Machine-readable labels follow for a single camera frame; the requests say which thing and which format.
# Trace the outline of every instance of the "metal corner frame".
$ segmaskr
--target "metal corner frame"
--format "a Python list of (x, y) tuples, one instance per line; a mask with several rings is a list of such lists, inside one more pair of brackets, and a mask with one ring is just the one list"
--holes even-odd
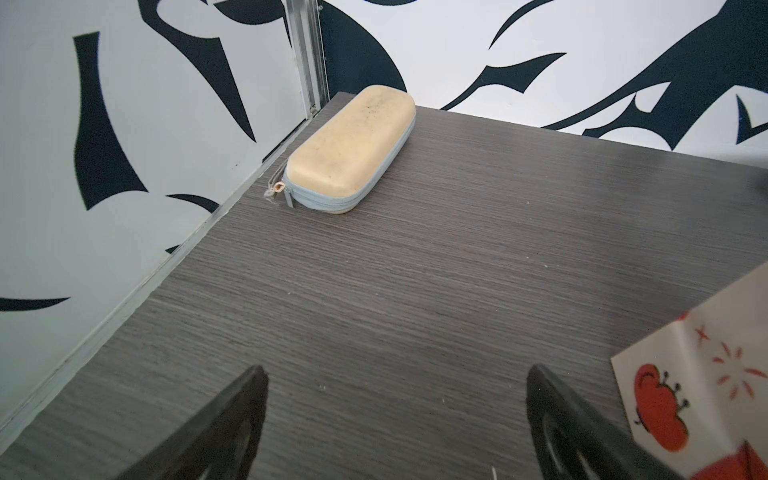
[(328, 78), (323, 54), (317, 0), (286, 0), (293, 52), (299, 67), (306, 117), (312, 118), (328, 103)]

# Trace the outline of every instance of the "red x mark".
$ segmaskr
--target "red x mark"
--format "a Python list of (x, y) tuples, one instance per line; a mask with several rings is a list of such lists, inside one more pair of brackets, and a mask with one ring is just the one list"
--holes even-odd
[(698, 346), (701, 347), (701, 344), (703, 343), (703, 341), (704, 340), (709, 340), (710, 337), (706, 333), (704, 333), (704, 325), (703, 324), (702, 324), (700, 329), (694, 329), (694, 330), (696, 330), (696, 333), (699, 334), (699, 345)]

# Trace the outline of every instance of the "yellow pencil case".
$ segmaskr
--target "yellow pencil case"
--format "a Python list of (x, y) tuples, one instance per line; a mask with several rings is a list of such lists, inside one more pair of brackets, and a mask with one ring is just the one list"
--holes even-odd
[(292, 207), (331, 214), (353, 209), (373, 189), (413, 130), (416, 107), (404, 91), (363, 89), (288, 158), (281, 182)]

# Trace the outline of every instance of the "tabletop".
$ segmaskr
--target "tabletop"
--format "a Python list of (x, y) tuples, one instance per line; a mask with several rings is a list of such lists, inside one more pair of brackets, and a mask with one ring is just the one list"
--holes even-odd
[(260, 364), (252, 478), (540, 478), (531, 365), (626, 430), (610, 357), (768, 257), (766, 170), (446, 111), (347, 214), (265, 201), (270, 173), (0, 476), (109, 478)]

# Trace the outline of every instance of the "wallpaper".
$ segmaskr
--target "wallpaper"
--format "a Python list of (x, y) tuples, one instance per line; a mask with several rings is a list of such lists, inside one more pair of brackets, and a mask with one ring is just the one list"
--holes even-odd
[(327, 0), (331, 94), (768, 167), (763, 0)]
[(306, 107), (280, 0), (0, 14), (1, 425)]

